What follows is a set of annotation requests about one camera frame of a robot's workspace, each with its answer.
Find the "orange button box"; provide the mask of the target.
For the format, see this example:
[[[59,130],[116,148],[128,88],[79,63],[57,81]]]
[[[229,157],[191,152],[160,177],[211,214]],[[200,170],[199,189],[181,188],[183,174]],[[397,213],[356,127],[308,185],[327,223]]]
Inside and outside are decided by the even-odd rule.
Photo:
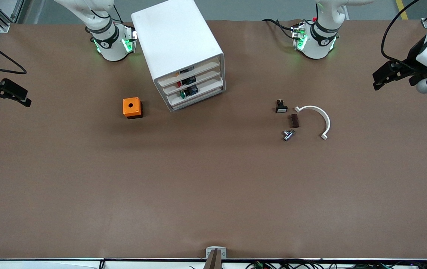
[[[122,105],[123,115],[127,119],[143,118],[143,103],[138,97],[123,99]]]

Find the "white drawer cabinet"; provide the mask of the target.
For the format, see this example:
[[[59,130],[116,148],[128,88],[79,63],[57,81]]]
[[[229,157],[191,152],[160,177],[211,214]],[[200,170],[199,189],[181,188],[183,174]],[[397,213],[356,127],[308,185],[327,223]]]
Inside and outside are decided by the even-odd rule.
[[[224,53],[194,0],[167,0],[131,14],[152,81],[167,105],[158,79]]]

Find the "white semicircular pipe clamp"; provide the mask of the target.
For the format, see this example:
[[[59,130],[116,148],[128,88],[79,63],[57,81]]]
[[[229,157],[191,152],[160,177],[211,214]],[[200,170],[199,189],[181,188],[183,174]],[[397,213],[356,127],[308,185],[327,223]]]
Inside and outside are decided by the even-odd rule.
[[[310,109],[314,112],[317,112],[318,114],[320,114],[323,119],[325,120],[325,130],[323,131],[323,133],[321,133],[320,137],[323,140],[327,140],[328,139],[328,133],[331,129],[331,118],[329,117],[329,115],[326,113],[326,111],[318,106],[313,106],[313,105],[307,105],[307,106],[303,106],[303,107],[299,107],[296,106],[295,107],[295,111],[297,113],[300,113],[302,111],[305,111],[307,109]]]

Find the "brown table cover sheet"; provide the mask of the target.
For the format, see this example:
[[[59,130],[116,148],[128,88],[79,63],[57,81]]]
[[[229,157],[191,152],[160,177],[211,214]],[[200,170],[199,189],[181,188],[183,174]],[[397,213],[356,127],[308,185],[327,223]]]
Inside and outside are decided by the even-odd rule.
[[[106,61],[81,25],[0,35],[28,71],[0,79],[32,100],[0,101],[0,258],[427,258],[427,94],[373,89],[387,22],[346,22],[323,60],[266,22],[208,25],[226,91],[177,112],[142,54]]]

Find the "brown strut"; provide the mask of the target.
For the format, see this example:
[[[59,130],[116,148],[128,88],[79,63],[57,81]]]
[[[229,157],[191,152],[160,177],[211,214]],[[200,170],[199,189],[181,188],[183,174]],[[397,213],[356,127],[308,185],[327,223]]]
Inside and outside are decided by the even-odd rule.
[[[211,249],[203,269],[222,269],[222,253],[218,248]]]

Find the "white table edge rail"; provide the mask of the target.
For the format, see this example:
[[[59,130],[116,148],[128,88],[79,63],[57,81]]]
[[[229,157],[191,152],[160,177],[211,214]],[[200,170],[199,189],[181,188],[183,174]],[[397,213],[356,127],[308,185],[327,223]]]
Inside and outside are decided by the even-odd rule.
[[[203,269],[205,258],[0,259],[0,269]],[[427,259],[227,258],[222,269],[427,269]]]

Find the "grey metal bracket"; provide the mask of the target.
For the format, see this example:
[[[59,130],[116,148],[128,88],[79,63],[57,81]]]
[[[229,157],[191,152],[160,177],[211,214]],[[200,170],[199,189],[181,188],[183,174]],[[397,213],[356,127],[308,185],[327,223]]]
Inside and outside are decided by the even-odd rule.
[[[213,252],[215,249],[218,250],[218,255],[221,257],[221,259],[227,259],[227,249],[225,247],[221,247],[221,246],[207,247],[205,250],[205,254],[206,254],[205,259],[208,259],[211,252]]]

